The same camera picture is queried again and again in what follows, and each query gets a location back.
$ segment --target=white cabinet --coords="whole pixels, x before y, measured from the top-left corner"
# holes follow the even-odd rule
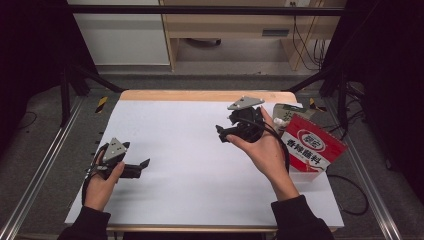
[[[157,0],[68,0],[86,5],[159,5]],[[74,14],[96,65],[169,65],[159,14]]]

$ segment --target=person's left hand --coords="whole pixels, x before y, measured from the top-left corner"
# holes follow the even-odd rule
[[[103,152],[99,154],[96,160],[97,163],[99,163],[103,154]],[[84,206],[103,212],[112,195],[115,184],[124,171],[124,167],[125,163],[119,162],[107,180],[104,180],[98,173],[94,174],[87,187]]]

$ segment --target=white table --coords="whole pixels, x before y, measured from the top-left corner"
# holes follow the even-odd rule
[[[127,164],[151,161],[140,179],[119,180],[105,209],[112,214],[108,230],[276,231],[270,183],[244,152],[221,143],[215,129],[231,126],[227,106],[243,95],[263,98],[270,114],[277,102],[296,103],[283,92],[124,92],[100,146],[116,137],[131,143]],[[316,216],[333,230],[343,227],[325,174],[295,184]],[[67,224],[79,214],[80,194]]]

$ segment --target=aluminum rail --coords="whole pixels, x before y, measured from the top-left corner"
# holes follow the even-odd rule
[[[333,117],[333,120],[337,122],[338,120],[334,100],[331,101],[329,98],[324,98],[324,102],[325,105],[328,107],[329,112]],[[381,198],[380,193],[378,192],[377,187],[374,184],[374,181],[371,179],[370,174],[368,173],[363,161],[361,160],[361,157],[356,151],[356,148],[353,144],[352,139],[349,137],[349,134],[346,135],[345,142],[349,146],[348,153],[350,155],[350,158],[352,159],[352,167],[355,170],[359,181],[362,183],[364,192],[368,196],[370,206],[374,211],[374,216],[377,219],[377,222],[381,228],[381,231],[383,232],[384,237],[387,240],[401,240],[402,236],[395,222],[393,221],[393,218],[390,215],[389,210],[387,209],[383,199]]]
[[[3,226],[0,231],[0,240],[12,240],[15,238],[16,234],[19,231],[23,221],[25,220],[32,204],[39,193],[47,174],[50,171],[50,168],[53,166],[53,163],[56,160],[56,157],[63,146],[66,137],[70,129],[72,128],[75,119],[78,116],[81,105],[84,101],[83,97],[77,97],[75,103],[72,107],[72,114],[67,124],[64,127],[61,127],[56,134],[55,139],[50,145],[49,150],[44,156],[43,161],[37,169],[34,177],[32,178],[30,184],[28,185],[25,193],[22,195],[21,200],[13,211],[7,223]]]
[[[253,6],[156,6],[156,5],[50,5],[52,10],[82,14],[212,14],[212,15],[288,15],[357,16],[365,11],[345,8],[253,7]]]

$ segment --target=metal bracket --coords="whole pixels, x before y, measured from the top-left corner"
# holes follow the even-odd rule
[[[249,107],[253,107],[255,105],[259,105],[264,103],[265,101],[262,98],[252,98],[252,97],[241,97],[238,101],[231,104],[227,107],[228,110],[241,110]]]
[[[125,154],[126,152],[127,148],[121,142],[119,142],[118,139],[112,138],[105,154],[103,155],[103,162],[107,163],[109,160]]]

